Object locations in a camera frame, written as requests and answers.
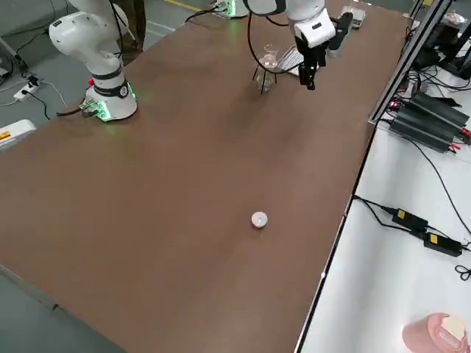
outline small white object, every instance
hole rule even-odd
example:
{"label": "small white object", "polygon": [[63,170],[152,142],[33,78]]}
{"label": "small white object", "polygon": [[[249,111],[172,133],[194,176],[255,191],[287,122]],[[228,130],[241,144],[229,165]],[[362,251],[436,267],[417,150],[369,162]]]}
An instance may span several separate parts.
{"label": "small white object", "polygon": [[0,128],[0,151],[11,147],[35,130],[36,126],[26,119]]}
{"label": "small white object", "polygon": [[30,85],[28,83],[28,84],[26,84],[26,86],[24,86],[22,89],[20,89],[17,93],[15,93],[13,98],[15,98],[18,101],[24,101],[26,98],[31,96],[31,94],[36,92],[38,90],[38,88],[39,88],[39,86]]}
{"label": "small white object", "polygon": [[268,216],[263,212],[255,212],[252,215],[252,224],[257,228],[264,228],[268,223]]}

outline brown table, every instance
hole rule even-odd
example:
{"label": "brown table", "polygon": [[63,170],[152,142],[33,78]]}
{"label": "brown table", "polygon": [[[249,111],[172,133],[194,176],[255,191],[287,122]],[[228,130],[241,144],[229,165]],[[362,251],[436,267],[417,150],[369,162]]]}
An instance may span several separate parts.
{"label": "brown table", "polygon": [[127,68],[134,117],[55,119],[0,155],[0,263],[132,353],[292,352],[406,34],[364,7],[315,92],[260,96],[247,20],[162,39]]}

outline black power supply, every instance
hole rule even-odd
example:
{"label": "black power supply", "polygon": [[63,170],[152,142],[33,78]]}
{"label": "black power supply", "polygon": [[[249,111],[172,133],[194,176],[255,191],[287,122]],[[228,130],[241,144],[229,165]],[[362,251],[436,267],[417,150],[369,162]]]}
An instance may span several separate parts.
{"label": "black power supply", "polygon": [[428,221],[405,210],[401,210],[400,208],[398,208],[396,213],[392,215],[392,221],[400,226],[410,229],[412,232],[427,232]]}
{"label": "black power supply", "polygon": [[427,233],[424,237],[424,246],[426,248],[441,252],[446,255],[458,257],[462,254],[463,245],[458,241],[442,237],[435,233]]}

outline metal frame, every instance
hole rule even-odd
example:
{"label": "metal frame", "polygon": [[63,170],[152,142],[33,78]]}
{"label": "metal frame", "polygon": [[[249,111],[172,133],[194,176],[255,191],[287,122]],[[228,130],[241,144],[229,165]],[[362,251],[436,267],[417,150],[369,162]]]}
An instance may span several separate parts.
{"label": "metal frame", "polygon": [[[418,4],[422,4],[423,0],[416,2],[414,7]],[[394,72],[392,78],[389,80],[385,90],[381,94],[378,102],[376,103],[375,108],[369,116],[369,122],[375,123],[381,116],[383,116],[388,103],[391,101],[392,97],[396,93],[399,85],[406,75],[408,70],[411,68],[412,63],[419,54],[420,49],[423,47],[427,41],[430,33],[433,28],[442,20],[444,14],[447,12],[453,0],[435,0],[430,9],[427,11],[425,18],[422,20],[415,35],[412,37],[411,41],[405,48],[399,63],[397,65],[396,71]]]}
{"label": "metal frame", "polygon": [[[394,76],[391,78],[389,81],[388,85],[386,86],[386,89],[384,90],[383,94],[381,95],[380,100],[378,101],[375,110],[373,110],[370,118],[370,122],[375,123],[377,125],[379,123],[379,119],[383,115],[384,111],[386,110],[387,104],[393,97],[394,93],[396,92],[397,88],[399,87],[400,81],[406,74],[406,72],[409,70],[411,67],[413,61],[415,60],[417,54],[419,53],[419,50],[422,48],[426,40],[428,39],[428,36],[430,35],[431,31],[433,28],[436,26],[437,23],[439,23],[443,17],[443,15],[447,12],[448,8],[450,7],[451,3],[453,0],[435,0],[429,11],[427,12],[424,20],[420,24],[420,26],[417,29],[417,33],[415,36],[412,37],[411,42],[409,43],[407,49],[404,51],[402,57],[400,58],[399,64],[397,66],[397,69],[394,73]],[[421,7],[423,3],[423,0],[418,0],[416,4],[414,5],[414,8],[417,4],[418,8]],[[353,187],[353,192],[352,195],[355,195],[356,188],[358,187],[358,183],[360,181],[361,175],[363,173],[364,166],[366,164],[366,160],[369,155],[369,150],[371,149],[372,142],[375,138],[375,133],[377,131],[377,127],[374,128],[373,133],[371,138],[369,139],[368,146],[366,148],[366,153],[363,159],[363,162],[360,167],[360,171],[358,172],[357,179],[355,181],[355,185]],[[335,257],[337,246],[340,241],[340,237],[342,236],[342,231],[345,225],[345,221],[347,220],[348,214],[350,212],[350,207],[352,204],[353,198],[350,197],[350,200],[347,204],[347,208],[345,210],[344,215],[342,216],[342,220],[339,226],[339,230],[336,234],[334,244],[332,246],[332,249],[330,250],[329,258],[327,259],[325,269],[321,273],[321,279],[319,281],[318,287],[316,289],[316,293],[314,295],[314,298],[311,302],[311,307],[309,308],[308,315],[306,317],[305,323],[302,327],[302,331],[300,333],[299,339],[297,341],[297,345],[294,349],[294,353],[301,353],[302,348],[304,346],[305,339],[308,335],[309,328],[311,326],[312,319],[314,317],[314,313],[316,311],[316,306],[320,300],[320,297],[322,295],[322,289],[324,287],[325,281],[329,275],[329,270],[330,266],[333,262],[333,258]]]}

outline white table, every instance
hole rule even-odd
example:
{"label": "white table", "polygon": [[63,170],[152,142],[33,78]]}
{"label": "white table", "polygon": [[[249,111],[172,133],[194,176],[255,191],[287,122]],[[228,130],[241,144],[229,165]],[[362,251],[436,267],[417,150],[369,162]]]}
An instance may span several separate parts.
{"label": "white table", "polygon": [[[438,77],[462,85],[447,75]],[[471,92],[452,97],[463,104],[461,111],[471,112]],[[457,156],[421,148],[471,226],[471,148],[463,147]],[[456,240],[469,238],[427,160],[384,127],[377,130],[356,194],[423,217]],[[391,216],[374,208],[391,224]],[[402,341],[403,326],[436,312],[461,316],[471,330],[471,279],[461,281],[456,265],[471,268],[471,253],[453,258],[426,249],[405,232],[383,228],[363,203],[354,201],[302,352],[409,352]]]}

